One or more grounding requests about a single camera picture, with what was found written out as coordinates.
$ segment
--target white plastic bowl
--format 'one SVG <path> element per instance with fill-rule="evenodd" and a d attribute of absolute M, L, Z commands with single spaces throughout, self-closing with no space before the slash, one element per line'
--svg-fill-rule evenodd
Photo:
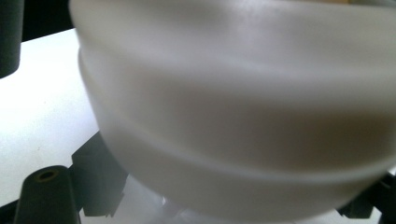
<path fill-rule="evenodd" d="M 339 207 L 396 162 L 396 13 L 263 0 L 74 0 L 103 137 L 215 217 Z"/>

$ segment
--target white table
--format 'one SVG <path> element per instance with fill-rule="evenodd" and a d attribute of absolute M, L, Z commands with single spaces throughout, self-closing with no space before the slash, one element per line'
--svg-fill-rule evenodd
<path fill-rule="evenodd" d="M 71 155 L 98 132 L 78 73 L 74 30 L 21 46 L 20 69 L 0 79 L 0 206 L 19 198 L 23 179 L 50 165 L 71 165 Z M 83 217 L 82 223 L 140 223 L 126 192 L 114 218 Z M 334 211 L 299 224 L 372 224 Z"/>

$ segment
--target black bracket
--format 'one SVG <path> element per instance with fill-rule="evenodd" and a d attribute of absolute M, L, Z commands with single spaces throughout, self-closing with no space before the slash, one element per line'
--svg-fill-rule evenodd
<path fill-rule="evenodd" d="M 382 215 L 379 224 L 396 224 L 396 177 L 385 175 L 344 207 L 337 209 L 348 218 L 369 218 L 374 207 Z"/>
<path fill-rule="evenodd" d="M 86 217 L 113 216 L 128 175 L 99 133 L 72 155 L 70 168 L 51 166 L 29 175 L 18 201 L 0 208 L 0 224 L 80 224 Z"/>

